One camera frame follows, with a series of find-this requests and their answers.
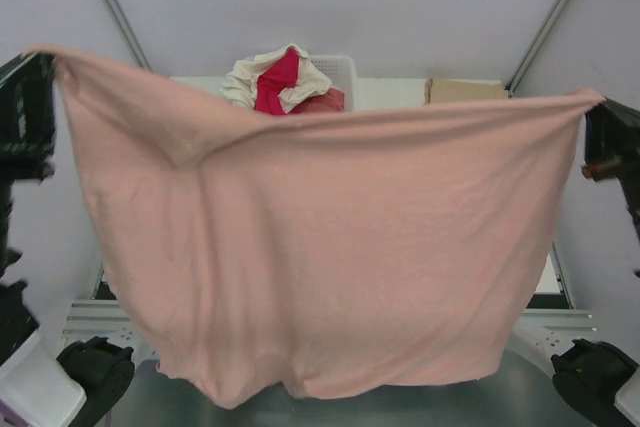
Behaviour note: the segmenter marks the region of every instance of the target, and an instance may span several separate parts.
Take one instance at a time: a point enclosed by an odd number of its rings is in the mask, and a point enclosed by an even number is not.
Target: metal frame
[[[562,266],[565,265],[566,267],[567,264],[563,260],[562,250],[558,245],[556,245],[555,240],[551,244],[551,251],[549,252],[549,255],[551,256],[551,263],[553,265],[553,270],[556,274],[556,279],[558,280],[560,293],[564,295],[564,297],[567,299],[567,302],[569,303],[569,307],[573,309],[574,304],[573,304],[573,299],[571,298],[571,292],[572,292],[571,284],[567,279],[567,276],[565,275],[564,271],[562,270]]]
[[[511,77],[511,80],[507,83],[506,87],[510,93],[513,93],[515,90],[517,90],[518,86],[522,82],[522,79],[524,79],[524,76],[527,74],[529,68],[533,64],[533,61],[540,53],[540,49],[549,37],[549,34],[553,30],[553,27],[556,25],[558,19],[565,11],[570,2],[571,0],[555,0],[553,5],[551,6],[551,10],[542,22],[542,25],[538,29],[538,32],[536,32],[536,35],[531,41],[531,44],[529,44],[529,48],[520,61],[520,64],[516,68],[516,71]]]
[[[149,63],[147,56],[144,52],[144,49],[142,48],[142,45],[138,41],[138,38],[136,37],[135,32],[133,31],[133,28],[129,23],[129,20],[127,19],[127,16],[124,13],[124,10],[120,5],[120,2],[118,0],[102,0],[102,1],[105,5],[105,8],[109,12],[109,15],[113,19],[116,25],[116,28],[120,32],[120,35],[122,36],[122,40],[124,41],[129,51],[131,52],[131,55],[133,56],[136,64],[138,64],[138,66],[144,69],[153,71],[151,64]],[[554,1],[553,5],[551,6],[551,10],[549,10],[549,13],[547,14],[544,21],[542,22],[542,25],[536,32],[536,35],[531,41],[531,44],[529,45],[524,57],[518,64],[518,67],[516,68],[513,76],[511,77],[511,80],[507,83],[507,90],[509,91],[510,94],[513,94],[513,92],[518,88],[518,86],[522,82],[522,79],[524,78],[527,71],[529,70],[529,67],[531,67],[531,64],[536,59],[538,53],[540,52],[540,49],[544,45],[553,27],[555,26],[556,22],[558,21],[558,19],[560,18],[564,10],[567,8],[567,5],[570,3],[570,1],[571,0],[555,0]]]
[[[544,328],[550,333],[571,339],[592,338],[598,332],[595,319],[589,311],[571,309],[527,309],[520,316],[514,332],[531,328]],[[76,300],[71,305],[58,350],[77,340],[86,341],[96,335],[112,336],[121,331],[135,332],[135,327],[118,301]]]
[[[118,2],[118,0],[102,1],[107,11],[109,12],[109,15],[113,19],[116,28],[120,32],[122,40],[129,49],[129,52],[131,52],[131,55],[133,56],[136,64],[138,64],[138,66],[142,67],[143,69],[152,71],[153,69],[151,68],[151,64],[147,60],[147,56],[145,55],[144,50],[142,49],[142,46],[140,45],[140,42],[138,41],[138,38],[136,37],[136,34],[131,27],[131,24],[129,24],[129,20],[125,15],[124,10],[122,10],[120,2]]]

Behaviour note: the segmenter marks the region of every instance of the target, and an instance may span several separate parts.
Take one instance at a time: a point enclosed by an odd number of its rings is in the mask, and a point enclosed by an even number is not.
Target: white bin
[[[35,331],[0,367],[0,400],[33,427],[65,427],[86,395],[42,345]]]
[[[333,86],[344,92],[344,110],[353,112],[357,102],[358,75],[356,65],[346,55],[311,55],[313,65],[329,77]]]

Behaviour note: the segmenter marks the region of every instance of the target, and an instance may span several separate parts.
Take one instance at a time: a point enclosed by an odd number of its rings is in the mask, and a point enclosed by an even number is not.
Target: white wall
[[[574,0],[518,90],[559,94],[591,86],[640,108],[640,0]],[[603,333],[640,359],[640,244],[616,181],[580,175],[584,137],[565,192],[557,245],[570,293]]]
[[[56,42],[129,60],[100,0],[0,0],[0,63],[29,43]],[[66,318],[65,304],[81,293],[98,257],[73,165],[59,97],[56,174],[42,185],[14,187],[10,243],[24,257],[3,280],[29,281],[26,299],[51,340]]]
[[[347,54],[362,77],[507,80],[554,0],[120,0],[149,61],[224,75],[295,41]]]

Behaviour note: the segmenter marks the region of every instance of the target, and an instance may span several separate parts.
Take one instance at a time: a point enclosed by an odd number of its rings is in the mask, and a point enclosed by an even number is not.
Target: pink towel
[[[496,370],[591,90],[274,119],[57,46],[85,201],[161,370],[234,407]]]

